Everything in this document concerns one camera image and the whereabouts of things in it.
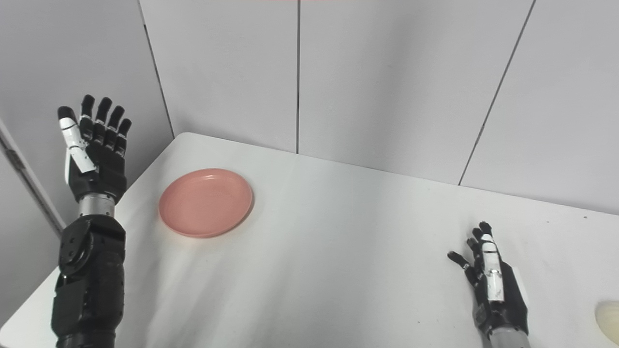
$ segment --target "robot finger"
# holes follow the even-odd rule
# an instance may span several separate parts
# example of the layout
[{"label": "robot finger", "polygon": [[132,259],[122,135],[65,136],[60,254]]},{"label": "robot finger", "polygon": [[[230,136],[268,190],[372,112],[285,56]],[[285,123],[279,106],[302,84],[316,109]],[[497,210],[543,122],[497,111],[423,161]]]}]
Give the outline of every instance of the robot finger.
[{"label": "robot finger", "polygon": [[59,107],[58,122],[60,123],[67,149],[80,172],[85,173],[97,169],[88,154],[86,154],[85,149],[88,144],[82,139],[73,109]]},{"label": "robot finger", "polygon": [[129,132],[130,127],[131,121],[127,118],[125,118],[123,122],[121,122],[120,127],[118,127],[118,137],[116,138],[114,151],[121,157],[124,157],[124,153],[127,149],[127,132]]},{"label": "robot finger", "polygon": [[490,227],[490,224],[488,222],[480,222],[479,228],[482,230],[483,234],[492,236],[492,227]]},{"label": "robot finger", "polygon": [[92,107],[95,105],[95,98],[90,94],[84,95],[82,100],[82,114],[81,117],[92,118]]},{"label": "robot finger", "polygon": [[469,283],[472,286],[476,286],[478,279],[477,279],[477,275],[475,273],[475,270],[473,269],[473,266],[470,265],[470,263],[468,261],[466,261],[466,259],[460,255],[459,253],[456,253],[455,251],[450,251],[447,254],[447,257],[451,260],[454,261],[455,263],[457,263],[458,265],[460,265],[460,267],[464,270],[464,274],[466,275],[466,279],[469,281]]},{"label": "robot finger", "polygon": [[105,97],[99,103],[99,109],[97,110],[97,117],[95,118],[95,125],[93,129],[93,139],[99,144],[103,144],[105,137],[105,120],[108,117],[108,111],[112,106],[112,101],[108,97]]},{"label": "robot finger", "polygon": [[466,244],[469,246],[471,251],[473,251],[473,257],[478,259],[482,255],[482,250],[479,247],[479,243],[475,238],[469,238],[466,240]]},{"label": "robot finger", "polygon": [[110,121],[108,122],[108,129],[105,131],[105,147],[110,150],[114,150],[114,145],[116,145],[116,138],[118,136],[118,124],[120,123],[120,119],[123,117],[124,108],[121,106],[117,106],[112,111],[110,115]]},{"label": "robot finger", "polygon": [[84,100],[82,101],[82,114],[79,118],[79,129],[82,132],[82,137],[86,141],[92,139],[92,107],[94,104],[95,99],[90,94],[84,96]]}]

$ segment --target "white table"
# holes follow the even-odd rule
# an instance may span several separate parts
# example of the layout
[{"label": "white table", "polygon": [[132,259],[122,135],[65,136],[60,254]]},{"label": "white table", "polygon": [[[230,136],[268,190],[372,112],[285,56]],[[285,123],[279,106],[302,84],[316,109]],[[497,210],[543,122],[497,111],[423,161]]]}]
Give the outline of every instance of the white table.
[{"label": "white table", "polygon": [[[159,196],[209,167],[243,175],[253,211],[219,237],[171,232]],[[619,216],[189,133],[116,216],[128,231],[117,347],[480,348],[472,291],[446,253],[467,251],[483,219],[524,280],[533,347],[614,347],[594,309],[619,299]],[[0,344],[54,347],[56,276],[6,323]]]}]

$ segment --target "robotic hand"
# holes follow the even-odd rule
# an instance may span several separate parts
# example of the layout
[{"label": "robotic hand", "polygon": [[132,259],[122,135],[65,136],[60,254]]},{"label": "robotic hand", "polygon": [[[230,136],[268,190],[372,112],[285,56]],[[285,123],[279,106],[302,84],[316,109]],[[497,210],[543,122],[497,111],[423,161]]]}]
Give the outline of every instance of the robotic hand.
[{"label": "robotic hand", "polygon": [[86,95],[76,119],[58,108],[67,144],[65,182],[79,203],[79,218],[62,234],[51,327],[57,348],[113,348],[123,317],[125,231],[114,219],[114,206],[127,190],[124,175],[126,135],[131,122],[104,98],[96,118],[95,99]]},{"label": "robotic hand", "polygon": [[466,243],[473,251],[474,265],[455,251],[447,257],[463,268],[475,290],[475,324],[493,348],[530,348],[527,306],[511,266],[503,262],[492,228],[481,222]]}]

